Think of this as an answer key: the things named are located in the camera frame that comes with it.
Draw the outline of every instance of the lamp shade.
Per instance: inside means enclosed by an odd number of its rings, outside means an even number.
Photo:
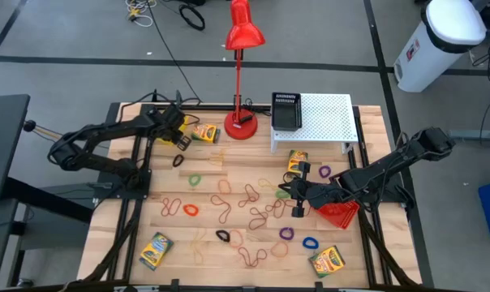
[[[226,49],[237,50],[264,44],[261,30],[252,23],[248,0],[233,0],[230,4],[232,28],[227,35]]]

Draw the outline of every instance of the white trash can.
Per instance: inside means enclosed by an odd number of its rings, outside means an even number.
[[[463,53],[479,45],[486,32],[469,0],[432,0],[394,63],[398,87],[422,92]]]

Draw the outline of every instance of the red desk lamp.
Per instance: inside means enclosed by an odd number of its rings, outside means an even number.
[[[246,109],[240,109],[239,72],[242,66],[243,49],[264,44],[261,30],[252,23],[248,0],[232,0],[230,4],[232,28],[227,35],[226,49],[236,52],[236,108],[226,116],[227,135],[237,140],[245,140],[254,135],[258,128],[256,116]]]

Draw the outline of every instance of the gray floor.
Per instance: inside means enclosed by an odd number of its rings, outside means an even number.
[[[0,31],[17,2],[0,0]],[[391,66],[419,22],[419,7],[412,0],[371,2],[385,63]],[[251,0],[251,9],[267,44],[247,50],[247,61],[376,66],[363,0]],[[128,23],[125,10],[123,1],[29,0],[2,43],[0,56],[169,60],[153,28]],[[207,24],[203,32],[189,28],[160,2],[153,11],[177,59],[232,61],[233,54],[222,47],[230,27],[228,2],[208,0],[200,8]],[[477,57],[485,50],[483,44],[473,53]],[[473,68],[469,54],[453,68],[484,69]],[[205,101],[230,101],[232,67],[184,71]],[[441,76],[419,94],[400,91],[392,75],[389,80],[401,128],[410,134],[428,126],[479,128],[490,102],[486,77]],[[28,118],[56,131],[102,122],[111,102],[132,101],[154,88],[167,96],[176,89],[191,95],[175,67],[0,62],[0,95],[30,94]],[[243,70],[244,97],[268,102],[272,91],[349,93],[355,104],[380,105],[390,133],[378,73]],[[487,125],[490,128],[490,114]],[[48,141],[23,133],[10,175],[36,187],[97,180],[94,171],[69,173],[51,165],[46,161],[49,146]],[[448,159],[421,162],[411,167],[411,173],[435,286],[490,291],[490,237],[477,195],[479,186],[490,183],[490,148],[460,143]],[[56,264],[59,254],[70,257],[67,268]],[[79,264],[74,258],[80,254],[76,244],[33,251],[22,276],[38,285],[69,281]]]

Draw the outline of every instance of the lamp base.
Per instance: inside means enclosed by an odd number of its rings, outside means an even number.
[[[234,138],[237,140],[245,140],[251,138],[256,133],[256,130],[258,129],[258,118],[256,118],[256,116],[253,115],[253,113],[251,113],[250,111],[246,109],[241,109],[239,115],[241,117],[252,115],[252,120],[244,122],[241,125],[235,126],[233,114],[234,112],[230,112],[226,116],[225,126],[226,126],[227,135],[229,135],[230,138]]]

